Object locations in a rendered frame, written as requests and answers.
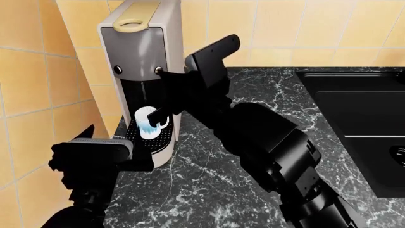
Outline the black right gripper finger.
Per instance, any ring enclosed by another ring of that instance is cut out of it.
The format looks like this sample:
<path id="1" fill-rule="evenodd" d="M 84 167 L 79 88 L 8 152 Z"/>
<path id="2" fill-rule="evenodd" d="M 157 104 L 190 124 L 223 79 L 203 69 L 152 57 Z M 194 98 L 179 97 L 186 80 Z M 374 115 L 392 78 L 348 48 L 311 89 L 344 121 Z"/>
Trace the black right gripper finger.
<path id="1" fill-rule="evenodd" d="M 159 76 L 168 95 L 177 95 L 185 91 L 187 73 L 159 72 Z"/>
<path id="2" fill-rule="evenodd" d="M 180 119 L 180 114 L 182 113 L 181 108 L 176 107 L 162 107 L 158 108 L 156 111 L 148 114 L 147 118 L 149 125 L 155 127 L 157 123 L 165 123 L 167 117 L 173 117 L 173 123 L 177 123 Z"/>

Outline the white grey coffee machine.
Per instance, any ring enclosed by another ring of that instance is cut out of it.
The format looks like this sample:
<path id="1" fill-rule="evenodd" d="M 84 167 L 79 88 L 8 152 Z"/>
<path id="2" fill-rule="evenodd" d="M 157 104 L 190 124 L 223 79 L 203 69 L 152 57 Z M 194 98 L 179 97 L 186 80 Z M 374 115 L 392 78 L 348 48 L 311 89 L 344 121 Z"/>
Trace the white grey coffee machine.
<path id="1" fill-rule="evenodd" d="M 113 22 L 134 1 L 160 2 L 148 28 L 132 33 L 115 31 Z M 160 108 L 165 103 L 165 90 L 155 68 L 184 72 L 181 1 L 125 0 L 97 26 L 97 31 L 128 129 L 131 121 L 136 123 L 134 113 L 139 108 Z M 115 73 L 114 66 L 119 66 L 122 73 Z M 155 167 L 169 161 L 178 140 L 181 116 L 177 123 L 173 123 L 173 117 L 169 118 L 173 124 L 172 141 L 163 151 L 152 155 Z"/>

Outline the black kitchen sink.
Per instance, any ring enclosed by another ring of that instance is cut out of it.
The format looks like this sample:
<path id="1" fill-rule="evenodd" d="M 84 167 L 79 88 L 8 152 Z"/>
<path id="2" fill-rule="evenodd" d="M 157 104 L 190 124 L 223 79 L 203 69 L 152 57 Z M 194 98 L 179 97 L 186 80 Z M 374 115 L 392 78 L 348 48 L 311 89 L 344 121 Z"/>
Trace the black kitchen sink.
<path id="1" fill-rule="evenodd" d="M 376 197 L 405 198 L 405 70 L 295 75 Z"/>

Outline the beige coffee machine lid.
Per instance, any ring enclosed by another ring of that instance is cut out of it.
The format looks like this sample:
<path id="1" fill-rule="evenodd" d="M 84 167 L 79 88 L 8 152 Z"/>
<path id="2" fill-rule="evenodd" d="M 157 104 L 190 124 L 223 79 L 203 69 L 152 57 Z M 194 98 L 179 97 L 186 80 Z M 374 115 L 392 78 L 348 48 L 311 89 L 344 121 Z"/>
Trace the beige coffee machine lid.
<path id="1" fill-rule="evenodd" d="M 114 30 L 121 33 L 132 33 L 147 29 L 159 4 L 159 1 L 134 1 L 113 22 Z"/>

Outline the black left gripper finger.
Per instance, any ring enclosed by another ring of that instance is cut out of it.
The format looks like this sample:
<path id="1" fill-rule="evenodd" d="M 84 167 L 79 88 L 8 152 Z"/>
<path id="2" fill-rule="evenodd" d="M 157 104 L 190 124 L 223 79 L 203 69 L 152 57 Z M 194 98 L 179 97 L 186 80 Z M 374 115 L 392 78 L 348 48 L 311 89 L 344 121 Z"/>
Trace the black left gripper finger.
<path id="1" fill-rule="evenodd" d="M 81 132 L 78 136 L 76 136 L 76 139 L 79 138 L 92 138 L 93 133 L 94 133 L 94 125 L 89 125 L 89 127 L 87 127 L 83 132 Z"/>
<path id="2" fill-rule="evenodd" d="M 137 172 L 151 172 L 154 169 L 151 151 L 142 141 L 136 141 L 134 144 L 131 169 Z"/>

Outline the black perforated drip tray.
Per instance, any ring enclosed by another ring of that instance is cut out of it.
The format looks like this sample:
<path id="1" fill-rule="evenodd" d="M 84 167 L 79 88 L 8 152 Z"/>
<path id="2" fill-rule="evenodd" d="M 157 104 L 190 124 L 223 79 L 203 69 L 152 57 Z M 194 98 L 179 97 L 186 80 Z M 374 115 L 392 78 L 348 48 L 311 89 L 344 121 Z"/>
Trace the black perforated drip tray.
<path id="1" fill-rule="evenodd" d="M 148 149 L 154 155 L 168 147 L 172 141 L 172 136 L 173 124 L 169 123 L 165 129 L 161 130 L 161 134 L 157 138 L 151 140 L 143 139 L 139 136 L 139 128 L 136 123 L 131 121 L 125 134 L 125 139 L 130 140 L 133 144 L 139 142 L 141 146 Z"/>

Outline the white mug with blue pattern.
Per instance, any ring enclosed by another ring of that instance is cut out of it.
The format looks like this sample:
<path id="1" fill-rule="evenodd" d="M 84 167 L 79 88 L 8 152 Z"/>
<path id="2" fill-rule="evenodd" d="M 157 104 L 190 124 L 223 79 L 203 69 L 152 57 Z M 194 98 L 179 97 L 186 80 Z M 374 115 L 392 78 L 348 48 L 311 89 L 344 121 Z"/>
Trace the white mug with blue pattern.
<path id="1" fill-rule="evenodd" d="M 149 123 L 149 119 L 147 116 L 154 111 L 156 111 L 156 108 L 154 108 L 152 106 L 145 106 L 145 107 L 139 108 L 134 113 L 134 118 L 135 118 L 136 124 L 140 130 L 140 136 L 141 136 L 141 138 L 143 138 L 145 140 L 151 140 L 151 139 L 157 138 L 161 134 L 161 130 L 164 129 L 165 127 L 167 127 L 168 124 L 170 123 L 170 118 L 167 117 L 164 125 L 157 123 L 156 127 L 152 127 Z"/>

